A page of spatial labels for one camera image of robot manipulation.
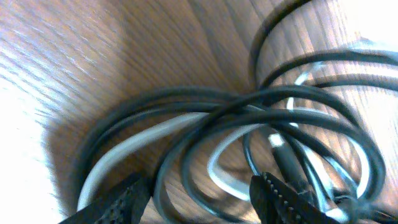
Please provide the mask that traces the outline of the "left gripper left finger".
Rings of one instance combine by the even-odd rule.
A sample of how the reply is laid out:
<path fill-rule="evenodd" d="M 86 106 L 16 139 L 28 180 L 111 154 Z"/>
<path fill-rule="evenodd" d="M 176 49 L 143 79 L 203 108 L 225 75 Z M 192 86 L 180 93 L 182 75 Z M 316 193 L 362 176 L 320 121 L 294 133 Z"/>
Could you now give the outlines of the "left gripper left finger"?
<path fill-rule="evenodd" d="M 147 177 L 133 173 L 60 224 L 139 223 L 150 200 L 150 184 Z"/>

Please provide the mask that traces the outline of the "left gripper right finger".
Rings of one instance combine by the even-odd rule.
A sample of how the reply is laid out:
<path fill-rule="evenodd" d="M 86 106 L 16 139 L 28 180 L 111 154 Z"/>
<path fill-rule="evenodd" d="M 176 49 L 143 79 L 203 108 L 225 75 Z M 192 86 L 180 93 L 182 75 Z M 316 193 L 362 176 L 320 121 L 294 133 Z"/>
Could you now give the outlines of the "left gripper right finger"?
<path fill-rule="evenodd" d="M 251 177 L 249 195 L 262 223 L 338 224 L 269 172 Z"/>

